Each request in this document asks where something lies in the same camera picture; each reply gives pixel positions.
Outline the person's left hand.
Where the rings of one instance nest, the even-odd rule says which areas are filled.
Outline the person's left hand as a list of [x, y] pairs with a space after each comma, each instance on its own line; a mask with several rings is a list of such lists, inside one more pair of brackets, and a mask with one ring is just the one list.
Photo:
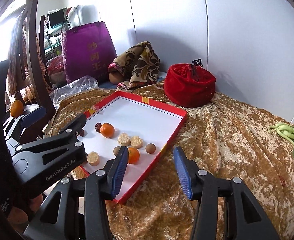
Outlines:
[[[42, 202], [43, 202], [42, 194], [40, 194], [36, 198], [31, 199], [29, 203], [29, 207], [31, 211], [35, 213], [40, 208]], [[7, 220], [12, 226], [21, 225], [28, 221], [28, 215], [23, 210], [17, 207], [13, 207], [8, 215]]]

